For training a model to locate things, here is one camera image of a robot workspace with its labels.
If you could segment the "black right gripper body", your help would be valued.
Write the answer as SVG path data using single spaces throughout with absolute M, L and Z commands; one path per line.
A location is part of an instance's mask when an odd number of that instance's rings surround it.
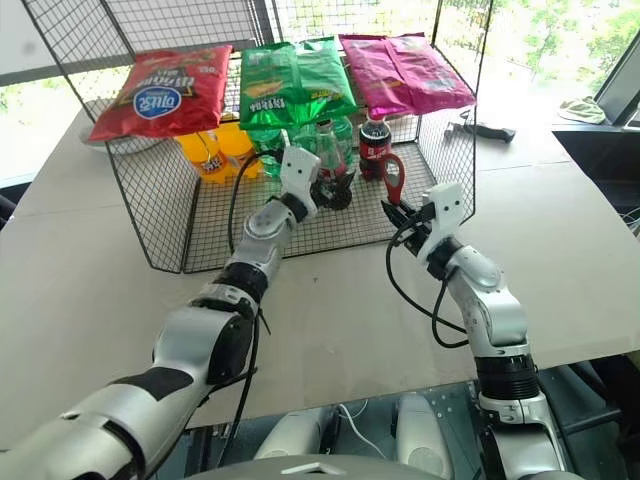
M 435 204 L 426 203 L 420 208 L 415 209 L 416 214 L 405 220 L 399 228 L 401 233 L 397 240 L 394 241 L 395 246 L 404 246 L 413 256 L 417 256 L 431 233 L 431 221 L 435 218 Z

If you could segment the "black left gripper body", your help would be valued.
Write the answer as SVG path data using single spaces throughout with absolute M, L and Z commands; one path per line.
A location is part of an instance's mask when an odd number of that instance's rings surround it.
M 311 196 L 317 207 L 331 209 L 331 199 L 336 194 L 336 180 L 319 179 L 314 182 Z

